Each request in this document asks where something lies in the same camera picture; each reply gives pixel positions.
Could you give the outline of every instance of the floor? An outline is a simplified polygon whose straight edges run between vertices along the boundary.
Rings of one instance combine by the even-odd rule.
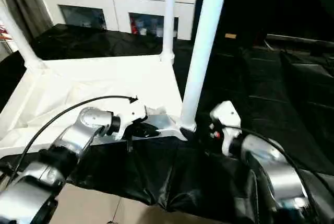
[[[158,206],[85,190],[67,184],[58,197],[58,208],[50,224],[219,224],[183,213],[167,213]]]

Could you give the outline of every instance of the cable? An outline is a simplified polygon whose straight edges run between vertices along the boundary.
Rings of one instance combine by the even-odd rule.
[[[299,176],[303,186],[304,186],[304,189],[305,189],[305,192],[307,194],[307,198],[308,198],[308,201],[310,203],[310,206],[312,208],[312,211],[314,212],[314,214],[317,216],[317,211],[315,209],[315,201],[313,199],[313,196],[312,196],[312,193],[308,187],[308,185],[306,184],[304,178],[302,177],[301,175],[301,172],[300,172],[300,169],[298,168],[297,164],[294,162],[294,160],[291,158],[290,155],[288,155],[284,150],[283,148],[281,148],[280,146],[278,146],[276,143],[272,142],[269,138],[267,138],[266,136],[262,135],[262,134],[259,134],[255,131],[252,131],[250,129],[246,129],[246,128],[243,128],[243,127],[237,127],[237,126],[228,126],[228,125],[222,125],[223,128],[224,127],[227,127],[227,128],[232,128],[232,129],[237,129],[237,130],[241,130],[243,132],[246,132],[248,134],[252,134],[260,139],[263,139],[266,143],[270,144],[271,146],[273,146],[275,149],[277,149],[284,157],[285,159],[287,160],[287,162],[296,170],[296,173],[297,175]]]
[[[114,98],[114,99],[128,99],[130,101],[130,103],[136,101],[137,99],[136,98],[132,98],[132,97],[129,97],[129,96],[117,96],[117,95],[109,95],[109,96],[101,96],[101,97],[96,97],[96,98],[93,98],[93,99],[89,99],[89,100],[85,100],[83,102],[80,102],[78,104],[75,104],[73,105],[72,107],[68,108],[68,109],[65,109],[63,112],[57,114],[56,116],[54,116],[51,120],[49,120],[44,126],[42,126],[41,129],[38,130],[38,132],[32,137],[32,139],[29,141],[29,143],[27,144],[27,146],[25,147],[23,153],[21,154],[15,168],[14,168],[14,171],[13,173],[11,174],[10,178],[9,178],[9,181],[7,183],[7,186],[9,186],[9,184],[14,180],[15,178],[15,175],[17,174],[22,162],[23,162],[23,159],[25,158],[26,154],[28,153],[30,147],[32,146],[32,144],[34,143],[34,141],[37,139],[37,137],[47,128],[49,127],[53,122],[55,122],[59,117],[63,116],[65,113],[68,113],[69,111],[81,106],[81,105],[84,105],[84,104],[87,104],[89,102],[93,102],[93,101],[96,101],[96,100],[102,100],[102,99],[110,99],[110,98]]]
[[[297,163],[299,163],[302,167],[304,167],[311,174],[313,174],[322,183],[322,185],[325,187],[325,189],[327,189],[327,191],[330,193],[330,195],[334,198],[334,190],[330,187],[329,183],[323,177],[320,176],[319,173],[317,173],[316,171],[312,170],[307,164],[305,164],[304,162],[302,162],[296,156],[292,156],[292,155],[290,155],[290,156],[292,157],[292,159],[294,159],[295,161],[297,161]]]
[[[121,197],[118,199],[118,203],[117,203],[117,207],[116,207],[116,210],[115,210],[115,213],[114,213],[114,217],[113,217],[113,220],[112,221],[109,221],[107,224],[117,224],[115,223],[115,217],[116,217],[116,214],[117,214],[117,210],[118,210],[118,207],[120,206],[120,203],[121,203]]]
[[[268,42],[267,42],[266,40],[264,40],[264,43],[265,43],[265,45],[267,46],[267,48],[269,48],[269,50],[271,50],[271,51],[275,51],[275,49],[272,48],[272,47],[268,44]]]

